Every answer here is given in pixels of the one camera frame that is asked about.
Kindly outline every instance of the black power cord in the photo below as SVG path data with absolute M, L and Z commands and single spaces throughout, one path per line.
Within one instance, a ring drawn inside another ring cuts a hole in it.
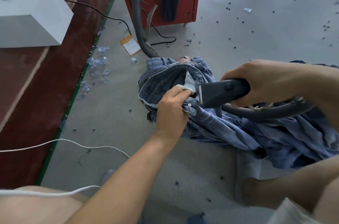
M 129 29 L 128 24 L 127 24 L 123 19 L 116 19 L 116 18 L 112 18 L 112 17 L 106 16 L 105 14 L 103 14 L 102 12 L 100 12 L 98 9 L 96 9 L 96 8 L 94 8 L 93 6 L 90 6 L 90 5 L 86 4 L 86 3 L 75 2 L 75 1 L 71 1 L 71 0 L 65 0 L 65 2 L 71 2 L 71 3 L 81 4 L 81 5 L 83 5 L 83 6 L 90 7 L 91 9 L 93 9 L 93 10 L 95 10 L 96 12 L 100 13 L 100 14 L 101 14 L 102 16 L 104 16 L 105 18 L 113 19 L 113 20 L 120 20 L 120 21 L 122 21 L 122 22 L 125 23 L 125 25 L 127 26 L 127 29 L 128 29 L 129 34 L 132 35 L 132 33 L 131 33 L 130 29 Z M 152 44 L 150 44 L 151 46 L 154 46 L 154 45 L 160 45 L 160 44 L 164 44 L 164 43 L 173 43 L 173 42 L 176 41 L 176 39 L 177 39 L 176 37 L 174 37 L 174 36 L 163 36 L 163 35 L 157 30 L 157 28 L 155 27 L 155 25 L 154 25 L 152 22 L 151 22 L 151 24 L 152 24 L 152 26 L 154 27 L 155 31 L 159 34 L 159 36 L 161 36 L 161 37 L 163 37 L 163 38 L 174 38 L 173 41 L 152 43 Z

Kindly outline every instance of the green stripe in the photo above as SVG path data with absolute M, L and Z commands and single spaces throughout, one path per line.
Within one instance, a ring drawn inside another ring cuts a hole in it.
M 114 3 L 114 0 L 111 0 L 111 2 L 110 2 L 109 5 L 108 5 L 108 8 L 107 8 L 107 10 L 106 10 L 105 15 L 108 16 L 108 14 L 110 13 L 110 11 L 111 11 L 111 9 L 112 9 L 112 6 L 113 6 L 113 3 Z M 101 29 L 101 30 L 104 29 L 106 20 L 107 20 L 107 18 L 103 18 L 103 20 L 102 20 L 102 22 L 101 22 L 101 25 L 100 25 L 100 29 Z M 93 44 L 93 46 L 92 46 L 92 50 L 90 51 L 90 54 L 89 54 L 88 57 L 91 57 L 91 56 L 93 55 L 93 53 L 94 53 L 94 51 L 95 51 L 95 49 L 96 49 L 96 45 L 97 45 L 98 42 L 99 42 L 99 39 L 100 39 L 100 35 L 98 35 L 98 36 L 95 38 L 95 42 L 94 42 L 94 44 Z M 85 74 L 86 74 L 87 68 L 88 68 L 88 64 L 85 65 L 85 67 L 83 68 L 83 70 L 82 70 L 82 72 L 81 72 L 81 74 L 80 74 L 80 78 L 79 78 L 79 80 L 78 80 L 77 86 L 76 86 L 76 88 L 75 88 L 75 90 L 74 90 L 74 93 L 73 93 L 73 95 L 72 95 L 72 98 L 71 98 L 71 100 L 70 100 L 70 102 L 69 102 L 69 104 L 68 104 L 68 106 L 67 106 L 67 109 L 66 109 L 66 111 L 65 111 L 65 114 L 64 114 L 64 116 L 62 117 L 62 120 L 61 120 L 61 121 L 63 121 L 64 119 L 67 119 L 68 115 L 70 114 L 70 110 L 71 110 L 71 108 L 72 108 L 72 106 L 73 106 L 74 100 L 75 100 L 75 98 L 77 97 L 77 94 L 78 94 L 78 91 L 79 91 L 79 88 L 80 88 L 80 82 L 83 80 L 83 77 L 84 77 Z M 56 136 L 55 136 L 54 139 L 59 139 L 59 138 L 60 138 L 60 135 L 61 135 L 61 132 L 62 132 L 62 129 L 61 129 L 61 128 L 58 128 L 57 134 L 56 134 Z M 46 171 L 47 171 L 49 162 L 50 162 L 50 160 L 51 160 L 51 158 L 52 158 L 52 155 L 53 155 L 53 152 L 54 152 L 54 150 L 55 150 L 55 147 L 57 146 L 57 143 L 58 143 L 58 141 L 55 141 L 55 142 L 52 143 L 52 146 L 51 146 L 51 148 L 50 148 L 50 150 L 49 150 L 49 153 L 48 153 L 48 155 L 47 155 L 47 157 L 46 157 L 46 159 L 45 159 L 44 165 L 42 166 L 42 170 L 41 170 L 40 175 L 39 175 L 39 177 L 38 177 L 38 181 L 37 181 L 36 184 L 35 184 L 36 186 L 40 186 L 40 185 L 41 185 L 41 182 L 42 182 L 42 180 L 43 180 L 43 178 L 44 178 L 44 175 L 45 175 L 45 173 L 46 173 Z

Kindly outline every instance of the hand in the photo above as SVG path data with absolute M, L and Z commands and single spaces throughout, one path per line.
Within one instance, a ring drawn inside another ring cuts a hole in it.
M 164 94 L 158 103 L 155 136 L 178 141 L 189 119 L 182 104 L 191 94 L 191 90 L 183 91 L 179 86 L 174 86 Z
M 245 107 L 260 102 L 282 102 L 301 96 L 307 67 L 301 63 L 283 63 L 270 60 L 253 60 L 226 72 L 221 80 L 244 78 L 251 91 L 234 100 L 235 107 Z

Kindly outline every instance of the beige shorts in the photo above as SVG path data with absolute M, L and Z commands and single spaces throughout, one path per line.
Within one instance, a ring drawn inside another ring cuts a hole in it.
M 267 224 L 320 224 L 312 214 L 286 198 Z

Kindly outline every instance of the tool handle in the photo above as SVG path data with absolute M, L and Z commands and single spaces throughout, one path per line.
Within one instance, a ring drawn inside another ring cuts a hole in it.
M 223 80 L 200 85 L 202 94 L 201 107 L 217 108 L 225 103 L 243 97 L 249 93 L 251 87 L 243 78 Z

